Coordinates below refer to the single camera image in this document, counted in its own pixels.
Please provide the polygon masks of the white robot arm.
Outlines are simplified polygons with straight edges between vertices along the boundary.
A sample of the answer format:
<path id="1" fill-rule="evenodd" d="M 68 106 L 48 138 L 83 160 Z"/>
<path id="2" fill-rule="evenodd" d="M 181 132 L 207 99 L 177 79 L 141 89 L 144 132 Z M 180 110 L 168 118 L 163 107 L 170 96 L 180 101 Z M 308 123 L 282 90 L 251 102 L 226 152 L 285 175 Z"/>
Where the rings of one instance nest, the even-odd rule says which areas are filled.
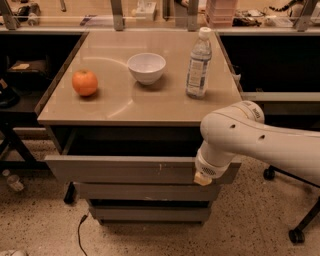
<path id="1" fill-rule="evenodd" d="M 320 185 L 320 133 L 266 125 L 262 109 L 252 101 L 207 114 L 200 132 L 195 168 L 206 181 L 222 177 L 233 158 L 244 155 Z"/>

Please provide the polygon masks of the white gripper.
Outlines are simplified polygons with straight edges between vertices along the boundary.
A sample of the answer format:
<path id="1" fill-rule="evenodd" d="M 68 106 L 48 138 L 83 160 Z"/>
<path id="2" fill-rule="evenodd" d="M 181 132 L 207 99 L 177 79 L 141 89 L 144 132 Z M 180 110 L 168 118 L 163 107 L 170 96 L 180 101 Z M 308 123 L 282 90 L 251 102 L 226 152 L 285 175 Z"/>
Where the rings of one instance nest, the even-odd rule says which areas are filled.
<path id="1" fill-rule="evenodd" d="M 230 165 L 230 155 L 217 150 L 199 149 L 195 159 L 198 172 L 194 175 L 194 182 L 201 186 L 212 183 L 212 179 L 220 178 Z"/>

